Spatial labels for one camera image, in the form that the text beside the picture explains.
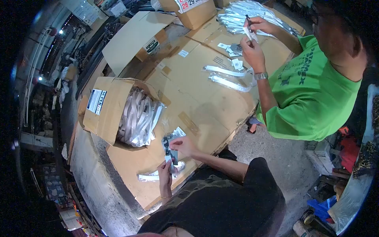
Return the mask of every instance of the hair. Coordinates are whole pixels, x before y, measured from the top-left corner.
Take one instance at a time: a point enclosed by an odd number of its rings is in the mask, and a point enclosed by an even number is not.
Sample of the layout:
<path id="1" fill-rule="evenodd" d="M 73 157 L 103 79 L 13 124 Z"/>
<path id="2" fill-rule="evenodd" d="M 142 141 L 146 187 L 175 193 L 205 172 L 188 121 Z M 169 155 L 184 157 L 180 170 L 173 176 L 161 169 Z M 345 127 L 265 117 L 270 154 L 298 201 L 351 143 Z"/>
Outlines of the hair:
<path id="1" fill-rule="evenodd" d="M 369 63 L 379 63 L 379 1 L 377 0 L 313 0 L 331 8 L 346 21 L 342 26 L 359 36 L 369 57 Z"/>

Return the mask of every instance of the red cloth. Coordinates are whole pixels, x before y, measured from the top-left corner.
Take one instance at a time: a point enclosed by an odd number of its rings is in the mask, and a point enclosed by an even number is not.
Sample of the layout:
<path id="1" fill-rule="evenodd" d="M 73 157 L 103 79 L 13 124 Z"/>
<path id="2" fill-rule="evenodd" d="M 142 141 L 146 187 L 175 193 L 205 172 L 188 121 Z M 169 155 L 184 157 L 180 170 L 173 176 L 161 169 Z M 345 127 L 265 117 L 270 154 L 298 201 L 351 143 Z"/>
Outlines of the red cloth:
<path id="1" fill-rule="evenodd" d="M 342 158 L 341 164 L 347 171 L 352 173 L 355 161 L 357 160 L 359 154 L 357 139 L 352 136 L 345 137 L 341 141 L 341 146 L 344 146 L 340 152 L 340 157 Z"/>

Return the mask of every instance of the red object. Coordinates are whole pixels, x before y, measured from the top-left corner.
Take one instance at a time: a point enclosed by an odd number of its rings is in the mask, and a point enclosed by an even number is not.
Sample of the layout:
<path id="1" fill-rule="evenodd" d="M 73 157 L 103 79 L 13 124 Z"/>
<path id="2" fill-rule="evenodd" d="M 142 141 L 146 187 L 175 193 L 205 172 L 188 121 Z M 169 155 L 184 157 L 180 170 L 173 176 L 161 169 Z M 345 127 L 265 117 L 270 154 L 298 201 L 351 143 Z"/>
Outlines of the red object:
<path id="1" fill-rule="evenodd" d="M 58 32 L 58 30 L 56 28 L 50 28 L 50 29 L 51 29 L 51 31 L 49 33 L 50 36 L 54 36 Z"/>
<path id="2" fill-rule="evenodd" d="M 325 220 L 330 224 L 334 224 L 334 220 L 332 218 L 326 218 Z"/>
<path id="3" fill-rule="evenodd" d="M 349 135 L 349 128 L 347 126 L 338 129 L 338 131 L 340 131 L 342 137 Z"/>
<path id="4" fill-rule="evenodd" d="M 341 165 L 345 167 L 350 173 L 353 172 L 353 166 L 358 158 L 359 146 L 357 146 L 357 139 L 353 136 L 345 137 L 341 141 L 341 146 L 343 146 L 340 152 L 340 157 L 342 158 Z"/>

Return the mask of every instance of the hand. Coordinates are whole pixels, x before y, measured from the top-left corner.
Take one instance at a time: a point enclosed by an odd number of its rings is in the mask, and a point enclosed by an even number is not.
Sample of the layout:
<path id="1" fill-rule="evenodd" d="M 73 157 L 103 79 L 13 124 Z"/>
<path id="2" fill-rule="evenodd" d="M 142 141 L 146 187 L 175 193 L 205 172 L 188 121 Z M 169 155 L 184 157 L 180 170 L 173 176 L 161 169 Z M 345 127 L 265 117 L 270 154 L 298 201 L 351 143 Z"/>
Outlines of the hand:
<path id="1" fill-rule="evenodd" d="M 257 33 L 257 30 L 261 30 L 267 34 L 272 34 L 276 28 L 276 25 L 266 21 L 260 16 L 250 17 L 249 20 L 251 21 L 250 28 L 254 31 L 255 34 Z M 247 19 L 245 19 L 245 24 L 243 24 L 243 26 L 246 27 L 248 25 L 249 23 L 247 22 Z"/>
<path id="2" fill-rule="evenodd" d="M 199 149 L 193 144 L 187 136 L 178 137 L 170 142 L 170 149 L 180 151 L 185 157 L 193 157 L 200 153 Z"/>
<path id="3" fill-rule="evenodd" d="M 172 184 L 172 175 L 169 171 L 171 167 L 172 161 L 169 160 L 167 163 L 166 161 L 163 161 L 162 164 L 160 164 L 158 169 L 159 174 L 159 190 L 161 192 L 162 197 L 171 197 L 171 184 Z"/>
<path id="4" fill-rule="evenodd" d="M 253 40 L 250 41 L 246 36 L 241 39 L 242 56 L 246 62 L 253 68 L 254 73 L 266 72 L 265 55 L 259 44 Z"/>

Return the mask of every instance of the wristwatch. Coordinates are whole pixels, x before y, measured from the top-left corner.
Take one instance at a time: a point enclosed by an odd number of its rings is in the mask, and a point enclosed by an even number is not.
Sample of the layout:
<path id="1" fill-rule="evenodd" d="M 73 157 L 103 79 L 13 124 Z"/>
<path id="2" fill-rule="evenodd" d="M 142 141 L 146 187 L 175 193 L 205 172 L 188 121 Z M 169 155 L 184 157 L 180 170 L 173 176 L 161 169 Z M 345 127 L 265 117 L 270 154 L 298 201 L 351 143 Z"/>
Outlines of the wristwatch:
<path id="1" fill-rule="evenodd" d="M 267 72 L 255 73 L 254 79 L 257 81 L 263 80 L 263 79 L 268 79 L 268 73 Z"/>

